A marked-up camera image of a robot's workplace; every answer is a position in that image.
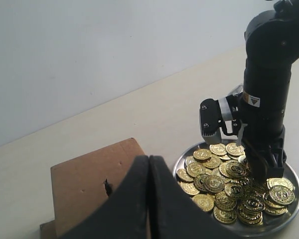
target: round silver tray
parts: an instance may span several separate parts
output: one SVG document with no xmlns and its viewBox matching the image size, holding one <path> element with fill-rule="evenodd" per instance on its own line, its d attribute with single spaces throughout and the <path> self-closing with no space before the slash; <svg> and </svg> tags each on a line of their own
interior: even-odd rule
<svg viewBox="0 0 299 239">
<path fill-rule="evenodd" d="M 223 144 L 228 144 L 231 142 L 235 142 L 232 139 L 223 139 Z M 209 148 L 205 142 L 194 145 L 189 148 L 176 162 L 173 169 L 173 177 L 176 179 L 176 171 L 180 168 L 184 168 L 185 158 L 187 156 L 192 156 L 193 152 L 199 148 Z M 263 223 L 257 226 L 247 226 L 242 224 L 239 220 L 231 225 L 222 224 L 227 229 L 234 231 L 237 235 L 241 237 L 260 237 L 269 235 L 271 233 L 277 232 L 280 229 L 284 228 L 295 218 L 299 211 L 299 179 L 293 169 L 286 164 L 284 177 L 288 178 L 295 186 L 295 201 L 288 206 L 288 212 L 283 214 L 282 216 L 274 217 L 263 213 Z M 213 218 L 212 214 L 210 214 L 211 220 L 215 220 L 215 222 L 219 223 L 216 219 Z"/>
</svg>

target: yellow warning sticker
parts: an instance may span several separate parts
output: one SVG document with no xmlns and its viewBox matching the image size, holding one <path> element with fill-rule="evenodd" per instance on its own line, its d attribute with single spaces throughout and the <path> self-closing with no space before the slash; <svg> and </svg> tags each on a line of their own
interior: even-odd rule
<svg viewBox="0 0 299 239">
<path fill-rule="evenodd" d="M 254 107 L 260 107 L 260 98 L 256 96 L 251 96 L 247 92 L 243 91 L 243 100 Z"/>
</svg>

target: stack of coins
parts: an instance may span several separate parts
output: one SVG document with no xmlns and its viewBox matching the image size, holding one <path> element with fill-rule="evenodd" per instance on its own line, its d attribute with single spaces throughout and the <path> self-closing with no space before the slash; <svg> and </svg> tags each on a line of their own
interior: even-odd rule
<svg viewBox="0 0 299 239">
<path fill-rule="evenodd" d="M 193 201 L 216 220 L 232 224 L 261 225 L 263 212 L 280 216 L 295 200 L 294 186 L 287 178 L 259 183 L 252 177 L 243 146 L 236 143 L 198 149 L 178 169 L 179 185 Z"/>
</svg>

